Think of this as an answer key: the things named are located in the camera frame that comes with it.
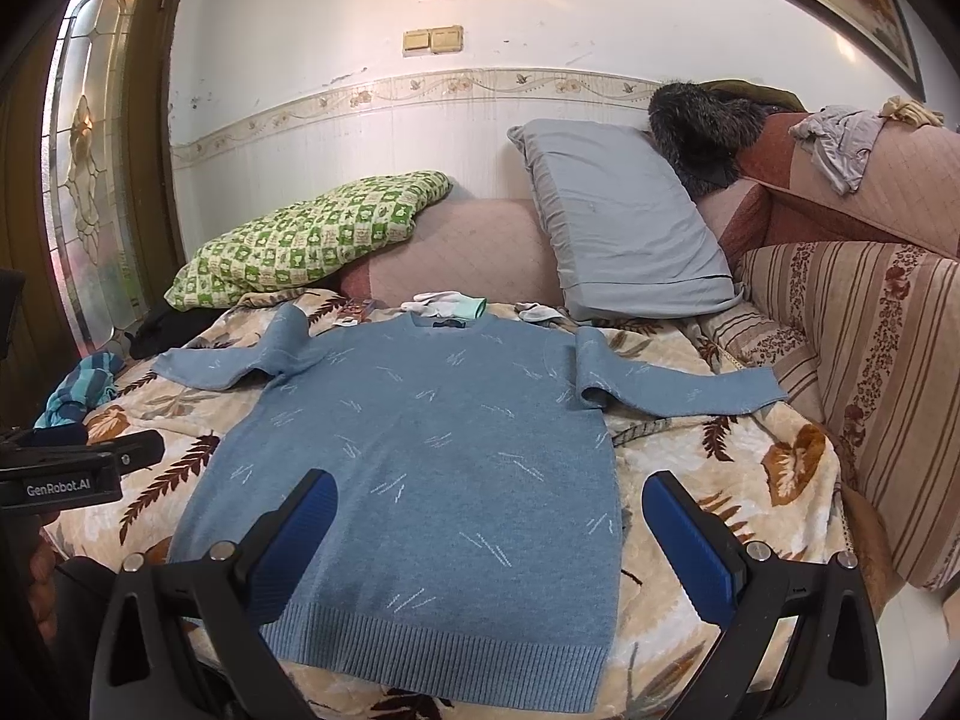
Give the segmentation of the blue knit sweater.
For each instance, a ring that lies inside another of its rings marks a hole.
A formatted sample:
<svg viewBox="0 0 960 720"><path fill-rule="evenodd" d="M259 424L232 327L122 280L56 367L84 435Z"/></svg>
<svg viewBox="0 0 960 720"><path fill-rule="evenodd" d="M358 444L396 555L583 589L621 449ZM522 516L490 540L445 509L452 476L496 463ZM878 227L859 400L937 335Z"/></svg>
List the blue knit sweater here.
<svg viewBox="0 0 960 720"><path fill-rule="evenodd" d="M617 629L622 503L604 413L748 415L766 369L708 376L629 361L601 332L495 316L400 316L311 335L285 307L251 348L172 349L158 376L224 392L259 372L171 557L244 535L306 473L331 529L263 637L281 660L444 699L584 713Z"/></svg>

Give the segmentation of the small white mint clothes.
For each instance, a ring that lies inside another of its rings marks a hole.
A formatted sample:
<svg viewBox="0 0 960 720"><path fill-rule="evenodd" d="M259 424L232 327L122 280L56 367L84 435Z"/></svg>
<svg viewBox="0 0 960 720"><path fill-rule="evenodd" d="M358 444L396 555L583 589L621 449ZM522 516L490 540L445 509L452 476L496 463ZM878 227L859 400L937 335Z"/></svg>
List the small white mint clothes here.
<svg viewBox="0 0 960 720"><path fill-rule="evenodd" d="M421 317L471 322L485 314L487 300L467 296L459 291L433 291L415 294L412 299L402 302L400 309Z"/></svg>

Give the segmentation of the teal striped cloth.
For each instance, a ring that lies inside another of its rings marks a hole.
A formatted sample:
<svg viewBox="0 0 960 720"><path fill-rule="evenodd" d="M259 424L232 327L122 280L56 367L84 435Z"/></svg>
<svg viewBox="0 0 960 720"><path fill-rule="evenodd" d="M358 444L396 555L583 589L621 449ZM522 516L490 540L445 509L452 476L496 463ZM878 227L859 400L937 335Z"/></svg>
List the teal striped cloth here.
<svg viewBox="0 0 960 720"><path fill-rule="evenodd" d="M110 351L85 356L53 389L34 427L80 424L89 411L116 396L116 379L123 370L124 360Z"/></svg>

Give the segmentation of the wooden door with glass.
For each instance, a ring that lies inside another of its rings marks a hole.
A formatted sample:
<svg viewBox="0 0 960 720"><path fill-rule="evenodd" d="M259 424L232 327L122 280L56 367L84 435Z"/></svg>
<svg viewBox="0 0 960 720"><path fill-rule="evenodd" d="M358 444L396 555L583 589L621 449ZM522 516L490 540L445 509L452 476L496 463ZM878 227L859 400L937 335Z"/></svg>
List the wooden door with glass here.
<svg viewBox="0 0 960 720"><path fill-rule="evenodd" d="M2 265L26 284L2 421L137 332L184 261L169 75L179 0L52 0L2 93Z"/></svg>

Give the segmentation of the striped floral folded quilt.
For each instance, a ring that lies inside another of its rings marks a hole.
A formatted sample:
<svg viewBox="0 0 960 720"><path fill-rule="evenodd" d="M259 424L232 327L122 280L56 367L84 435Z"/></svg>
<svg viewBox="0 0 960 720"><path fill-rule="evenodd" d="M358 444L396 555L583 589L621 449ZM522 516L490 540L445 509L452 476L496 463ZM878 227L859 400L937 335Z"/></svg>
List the striped floral folded quilt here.
<svg viewBox="0 0 960 720"><path fill-rule="evenodd" d="M700 327L770 366L884 522L895 572L958 571L958 263L918 245L833 241L745 252L742 304Z"/></svg>

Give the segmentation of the green checkered pillow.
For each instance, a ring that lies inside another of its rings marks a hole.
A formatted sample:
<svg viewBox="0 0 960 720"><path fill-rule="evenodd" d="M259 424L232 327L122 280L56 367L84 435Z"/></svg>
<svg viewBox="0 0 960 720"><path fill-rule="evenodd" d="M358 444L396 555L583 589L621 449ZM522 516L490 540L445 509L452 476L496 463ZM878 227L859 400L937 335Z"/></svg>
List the green checkered pillow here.
<svg viewBox="0 0 960 720"><path fill-rule="evenodd" d="M280 210L206 242L176 273L172 309L229 309L249 293L301 288L366 255L408 241L416 215L444 200L441 171L370 176Z"/></svg>

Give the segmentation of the small white grey sock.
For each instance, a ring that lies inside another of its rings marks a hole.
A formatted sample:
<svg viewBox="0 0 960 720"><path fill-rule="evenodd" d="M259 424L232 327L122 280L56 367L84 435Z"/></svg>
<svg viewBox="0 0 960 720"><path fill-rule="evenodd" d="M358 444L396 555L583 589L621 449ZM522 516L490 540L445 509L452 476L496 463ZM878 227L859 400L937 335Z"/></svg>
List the small white grey sock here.
<svg viewBox="0 0 960 720"><path fill-rule="evenodd" d="M540 302L518 302L514 306L517 317L527 323L562 322L565 314Z"/></svg>

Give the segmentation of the grey blue pillow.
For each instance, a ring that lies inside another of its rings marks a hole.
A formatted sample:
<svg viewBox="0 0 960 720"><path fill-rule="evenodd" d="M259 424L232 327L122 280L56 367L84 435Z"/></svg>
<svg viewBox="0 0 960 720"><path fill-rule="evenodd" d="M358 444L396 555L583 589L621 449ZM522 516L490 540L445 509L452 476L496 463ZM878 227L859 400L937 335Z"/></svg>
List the grey blue pillow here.
<svg viewBox="0 0 960 720"><path fill-rule="evenodd" d="M739 304L718 239L641 130L534 119L508 138L573 319L686 319Z"/></svg>

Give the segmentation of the pink quilted sofa back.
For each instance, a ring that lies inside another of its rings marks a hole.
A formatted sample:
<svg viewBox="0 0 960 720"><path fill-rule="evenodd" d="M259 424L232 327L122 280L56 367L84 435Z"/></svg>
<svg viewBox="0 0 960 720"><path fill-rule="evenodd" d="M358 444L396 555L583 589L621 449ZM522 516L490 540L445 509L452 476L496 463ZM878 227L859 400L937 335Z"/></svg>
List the pink quilted sofa back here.
<svg viewBox="0 0 960 720"><path fill-rule="evenodd" d="M729 262L762 245L907 242L958 255L958 135L892 122L880 130L859 190L838 195L775 114L737 156L740 179L697 201Z"/></svg>

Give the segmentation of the pink quilted headboard cushion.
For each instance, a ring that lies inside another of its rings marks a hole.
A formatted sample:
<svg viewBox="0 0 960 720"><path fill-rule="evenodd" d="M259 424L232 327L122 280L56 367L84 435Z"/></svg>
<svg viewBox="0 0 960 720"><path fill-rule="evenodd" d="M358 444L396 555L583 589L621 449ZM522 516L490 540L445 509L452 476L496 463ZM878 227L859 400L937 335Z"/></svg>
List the pink quilted headboard cushion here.
<svg viewBox="0 0 960 720"><path fill-rule="evenodd" d="M529 199L443 200L416 216L408 241L345 266L337 283L347 298L394 307L436 291L563 304L555 255Z"/></svg>

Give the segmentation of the grey garment on sofa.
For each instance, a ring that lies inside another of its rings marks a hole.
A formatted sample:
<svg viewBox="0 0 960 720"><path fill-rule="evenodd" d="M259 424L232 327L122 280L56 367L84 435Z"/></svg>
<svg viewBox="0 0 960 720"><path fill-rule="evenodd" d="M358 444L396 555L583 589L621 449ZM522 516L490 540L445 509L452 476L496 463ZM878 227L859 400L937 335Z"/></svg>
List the grey garment on sofa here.
<svg viewBox="0 0 960 720"><path fill-rule="evenodd" d="M811 155L833 192L851 195L861 187L884 124L872 110L832 104L804 117L789 133Z"/></svg>

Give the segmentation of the dark fur trimmed coat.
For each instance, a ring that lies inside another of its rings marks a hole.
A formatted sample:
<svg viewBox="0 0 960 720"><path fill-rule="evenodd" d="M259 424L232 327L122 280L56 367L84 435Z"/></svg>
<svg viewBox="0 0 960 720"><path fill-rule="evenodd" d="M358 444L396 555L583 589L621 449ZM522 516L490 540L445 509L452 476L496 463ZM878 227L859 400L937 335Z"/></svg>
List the dark fur trimmed coat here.
<svg viewBox="0 0 960 720"><path fill-rule="evenodd" d="M745 80L659 86L647 108L652 140L692 200L740 177L737 154L757 143L773 114L805 114L791 91Z"/></svg>

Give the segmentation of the yellow cloth on sofa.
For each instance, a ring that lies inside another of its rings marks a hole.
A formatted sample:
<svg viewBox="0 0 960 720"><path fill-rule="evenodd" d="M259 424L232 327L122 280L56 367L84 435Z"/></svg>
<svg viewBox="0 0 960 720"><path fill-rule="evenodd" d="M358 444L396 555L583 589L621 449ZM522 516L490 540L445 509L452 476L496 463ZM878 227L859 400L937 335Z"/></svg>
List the yellow cloth on sofa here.
<svg viewBox="0 0 960 720"><path fill-rule="evenodd" d="M908 127L942 127L946 119L940 112L930 110L913 98L892 96L878 111L878 115L887 121L898 122Z"/></svg>

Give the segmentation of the beige wall switch panel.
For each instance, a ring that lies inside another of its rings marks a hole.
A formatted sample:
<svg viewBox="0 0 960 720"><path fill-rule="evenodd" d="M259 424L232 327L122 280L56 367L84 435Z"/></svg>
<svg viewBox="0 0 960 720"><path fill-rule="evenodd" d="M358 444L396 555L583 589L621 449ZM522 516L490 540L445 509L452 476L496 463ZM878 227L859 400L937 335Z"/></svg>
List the beige wall switch panel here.
<svg viewBox="0 0 960 720"><path fill-rule="evenodd" d="M457 54L464 48L464 28L460 25L442 28L412 29L402 36L402 52L415 54Z"/></svg>

